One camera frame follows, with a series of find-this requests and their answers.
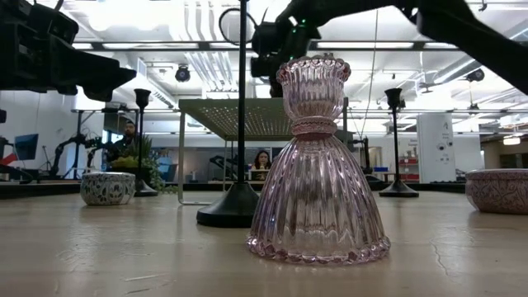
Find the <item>monitor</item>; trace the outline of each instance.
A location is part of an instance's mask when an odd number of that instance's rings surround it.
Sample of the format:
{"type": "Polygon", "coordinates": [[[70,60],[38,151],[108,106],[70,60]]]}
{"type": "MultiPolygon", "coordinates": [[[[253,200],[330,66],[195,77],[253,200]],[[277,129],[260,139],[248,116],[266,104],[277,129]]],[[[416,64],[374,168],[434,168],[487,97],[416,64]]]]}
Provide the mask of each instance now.
{"type": "Polygon", "coordinates": [[[36,146],[39,142],[38,134],[21,135],[15,137],[16,157],[18,160],[34,160],[36,156],[36,146]]]}

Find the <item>ceramic bowl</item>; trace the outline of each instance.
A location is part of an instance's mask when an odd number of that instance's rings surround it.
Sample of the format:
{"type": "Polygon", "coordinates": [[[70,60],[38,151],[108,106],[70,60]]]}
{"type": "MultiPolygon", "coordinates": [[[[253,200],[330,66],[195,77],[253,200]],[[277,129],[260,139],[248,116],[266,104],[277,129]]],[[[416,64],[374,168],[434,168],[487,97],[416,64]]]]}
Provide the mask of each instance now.
{"type": "Polygon", "coordinates": [[[465,194],[475,209],[528,215],[528,169],[478,170],[465,178],[465,194]]]}
{"type": "Polygon", "coordinates": [[[82,175],[81,197],[87,205],[127,204],[134,194],[134,174],[91,172],[82,175]]]}

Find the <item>blue and white bowl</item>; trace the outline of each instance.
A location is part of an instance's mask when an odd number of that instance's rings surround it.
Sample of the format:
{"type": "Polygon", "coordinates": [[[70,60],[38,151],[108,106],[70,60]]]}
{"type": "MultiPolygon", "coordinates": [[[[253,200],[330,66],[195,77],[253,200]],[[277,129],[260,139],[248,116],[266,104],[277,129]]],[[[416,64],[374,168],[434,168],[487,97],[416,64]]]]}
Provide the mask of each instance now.
{"type": "Polygon", "coordinates": [[[127,204],[134,194],[134,174],[91,172],[82,175],[81,197],[87,205],[127,204]]]}

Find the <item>woman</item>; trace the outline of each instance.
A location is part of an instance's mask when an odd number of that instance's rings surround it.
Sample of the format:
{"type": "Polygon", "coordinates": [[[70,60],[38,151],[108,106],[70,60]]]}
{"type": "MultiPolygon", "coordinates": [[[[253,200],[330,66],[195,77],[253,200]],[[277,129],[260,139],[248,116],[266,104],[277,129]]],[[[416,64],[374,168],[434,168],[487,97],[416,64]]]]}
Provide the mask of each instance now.
{"type": "Polygon", "coordinates": [[[265,150],[258,152],[257,156],[255,156],[255,161],[253,162],[251,169],[260,170],[260,169],[270,169],[270,168],[271,168],[270,154],[265,150]]]}

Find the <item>ribbed glass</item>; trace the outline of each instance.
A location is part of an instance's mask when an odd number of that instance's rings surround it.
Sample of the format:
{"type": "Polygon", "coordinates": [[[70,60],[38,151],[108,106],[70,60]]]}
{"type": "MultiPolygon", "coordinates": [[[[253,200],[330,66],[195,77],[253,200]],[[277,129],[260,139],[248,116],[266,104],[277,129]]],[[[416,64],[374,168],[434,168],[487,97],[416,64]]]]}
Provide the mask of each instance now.
{"type": "Polygon", "coordinates": [[[274,159],[262,189],[247,238],[252,252],[321,264],[369,262],[388,253],[390,241],[368,182],[332,135],[349,73],[348,64],[332,56],[281,67],[277,77],[296,137],[274,159]]]}

